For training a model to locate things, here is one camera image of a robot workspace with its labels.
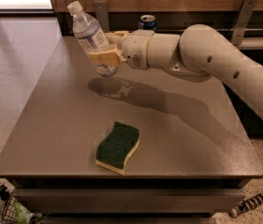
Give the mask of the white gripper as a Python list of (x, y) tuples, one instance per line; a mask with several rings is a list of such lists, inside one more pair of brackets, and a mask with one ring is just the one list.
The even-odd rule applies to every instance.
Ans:
[(93, 51), (89, 53), (90, 60), (111, 67), (118, 67), (127, 62), (127, 65), (133, 69), (146, 70), (147, 48), (153, 34), (152, 30), (136, 30), (130, 34), (128, 31), (106, 33), (109, 43), (122, 45), (123, 52), (117, 48)]

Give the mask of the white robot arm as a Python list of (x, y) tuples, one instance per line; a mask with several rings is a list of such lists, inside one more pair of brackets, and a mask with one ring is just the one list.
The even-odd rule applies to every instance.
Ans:
[(196, 24), (181, 35), (119, 31), (108, 39), (109, 45), (88, 53), (92, 63), (156, 68), (193, 82), (216, 77), (263, 120), (263, 65), (242, 54), (215, 29)]

